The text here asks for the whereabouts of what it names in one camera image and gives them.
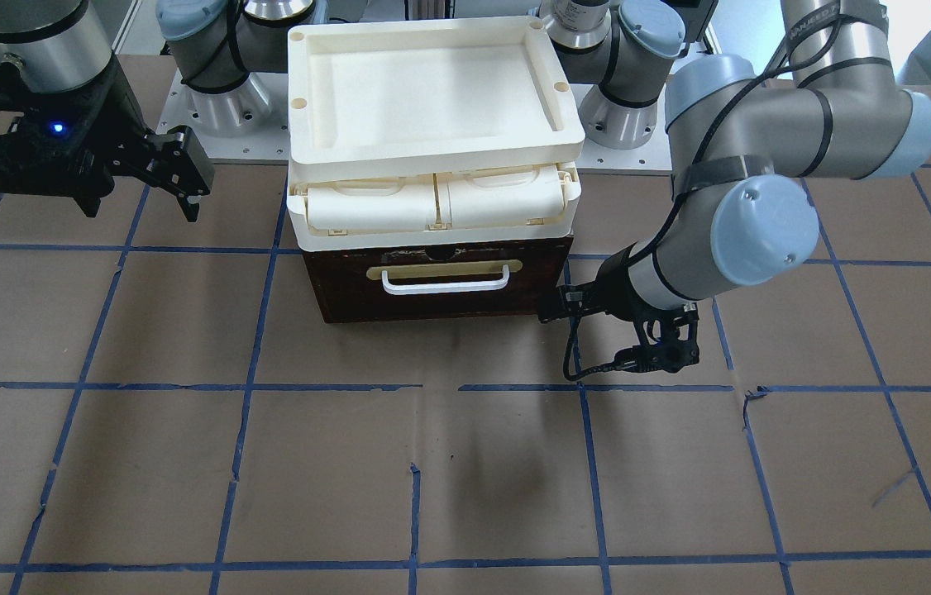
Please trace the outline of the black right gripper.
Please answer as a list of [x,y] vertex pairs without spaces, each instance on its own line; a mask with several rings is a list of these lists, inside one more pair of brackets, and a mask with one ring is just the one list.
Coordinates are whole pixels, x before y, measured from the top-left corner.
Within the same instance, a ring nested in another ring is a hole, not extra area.
[[177,199],[196,222],[215,166],[189,126],[152,132],[117,58],[76,89],[28,89],[16,65],[0,64],[0,193],[73,198],[88,217],[114,177],[141,178]]

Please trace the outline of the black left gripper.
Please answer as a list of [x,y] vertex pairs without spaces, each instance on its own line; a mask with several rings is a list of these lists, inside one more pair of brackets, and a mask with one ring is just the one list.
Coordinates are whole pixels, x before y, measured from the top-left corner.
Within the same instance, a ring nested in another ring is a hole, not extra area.
[[676,374],[699,363],[699,313],[695,302],[662,310],[638,301],[631,313],[639,341],[631,349],[631,372],[663,370]]

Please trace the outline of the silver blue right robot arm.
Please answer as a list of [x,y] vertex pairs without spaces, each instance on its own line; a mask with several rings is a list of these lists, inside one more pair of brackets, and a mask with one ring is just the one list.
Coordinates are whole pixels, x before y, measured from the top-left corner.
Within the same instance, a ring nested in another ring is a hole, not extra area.
[[325,1],[160,1],[189,118],[146,124],[93,1],[0,1],[0,193],[66,197],[95,217],[115,177],[162,188],[186,220],[212,189],[201,135],[268,117],[259,73],[287,70],[288,34],[322,24]]

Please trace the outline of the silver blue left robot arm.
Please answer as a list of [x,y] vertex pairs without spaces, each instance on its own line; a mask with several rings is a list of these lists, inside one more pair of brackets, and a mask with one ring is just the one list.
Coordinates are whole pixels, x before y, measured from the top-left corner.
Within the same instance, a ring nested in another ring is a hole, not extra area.
[[542,298],[540,321],[629,321],[638,343],[570,381],[610,370],[676,373],[699,362],[697,302],[765,283],[813,253],[817,212],[798,179],[911,174],[931,155],[931,99],[897,84],[886,7],[784,1],[785,35],[756,73],[733,54],[699,58],[666,87],[672,210],[648,242],[602,263],[594,281]]

